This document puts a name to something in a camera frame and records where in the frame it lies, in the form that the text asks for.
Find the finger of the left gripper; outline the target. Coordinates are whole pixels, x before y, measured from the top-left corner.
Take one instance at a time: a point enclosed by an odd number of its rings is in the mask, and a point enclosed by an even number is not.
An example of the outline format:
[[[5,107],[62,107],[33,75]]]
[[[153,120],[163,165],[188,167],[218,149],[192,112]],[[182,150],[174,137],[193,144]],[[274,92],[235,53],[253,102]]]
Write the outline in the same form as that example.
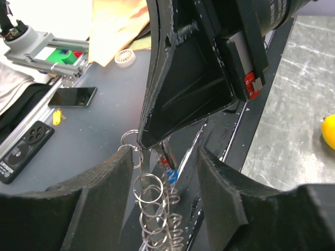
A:
[[[169,167],[170,168],[175,168],[176,167],[176,161],[175,161],[175,157],[172,153],[169,140],[163,140],[161,145],[162,145],[162,151],[163,151],[164,157],[165,157]]]

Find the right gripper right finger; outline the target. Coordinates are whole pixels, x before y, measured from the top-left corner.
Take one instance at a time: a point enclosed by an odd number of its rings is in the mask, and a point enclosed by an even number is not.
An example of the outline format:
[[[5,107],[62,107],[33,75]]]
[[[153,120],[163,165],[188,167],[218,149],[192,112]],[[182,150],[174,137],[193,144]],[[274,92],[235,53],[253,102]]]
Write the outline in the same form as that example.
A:
[[[334,185],[289,191],[263,185],[197,151],[208,240],[212,250],[334,250]]]

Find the red key tag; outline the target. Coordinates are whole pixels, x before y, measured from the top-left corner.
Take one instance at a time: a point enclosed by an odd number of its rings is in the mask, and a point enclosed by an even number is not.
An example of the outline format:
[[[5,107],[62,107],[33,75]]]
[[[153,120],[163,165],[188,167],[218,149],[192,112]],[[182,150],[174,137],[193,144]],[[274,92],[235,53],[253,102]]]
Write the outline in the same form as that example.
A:
[[[160,164],[165,167],[170,167],[170,162],[165,156],[160,157]]]

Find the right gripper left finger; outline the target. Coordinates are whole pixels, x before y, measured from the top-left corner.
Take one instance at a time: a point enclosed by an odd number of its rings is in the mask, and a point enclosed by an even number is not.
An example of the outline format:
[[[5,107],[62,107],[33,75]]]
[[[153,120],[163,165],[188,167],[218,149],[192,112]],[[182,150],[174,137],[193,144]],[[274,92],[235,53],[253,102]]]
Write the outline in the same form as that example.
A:
[[[1,250],[117,250],[132,150],[46,191],[1,195]]]

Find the blue key tag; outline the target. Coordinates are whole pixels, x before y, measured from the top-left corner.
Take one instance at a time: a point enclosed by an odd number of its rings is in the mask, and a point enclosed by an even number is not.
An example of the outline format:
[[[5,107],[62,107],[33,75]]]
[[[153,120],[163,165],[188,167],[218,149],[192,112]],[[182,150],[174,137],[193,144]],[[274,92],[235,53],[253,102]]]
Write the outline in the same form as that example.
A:
[[[170,185],[173,185],[176,183],[178,179],[178,172],[176,170],[168,170],[167,171],[168,181]]]

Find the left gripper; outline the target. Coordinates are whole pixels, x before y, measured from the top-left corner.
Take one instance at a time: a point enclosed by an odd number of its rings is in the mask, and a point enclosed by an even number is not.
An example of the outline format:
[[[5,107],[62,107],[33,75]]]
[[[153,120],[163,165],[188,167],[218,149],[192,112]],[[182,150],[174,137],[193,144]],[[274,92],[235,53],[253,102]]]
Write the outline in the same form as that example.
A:
[[[265,36],[307,3],[148,1],[151,57],[138,143],[151,148],[236,98],[254,99],[269,65]]]

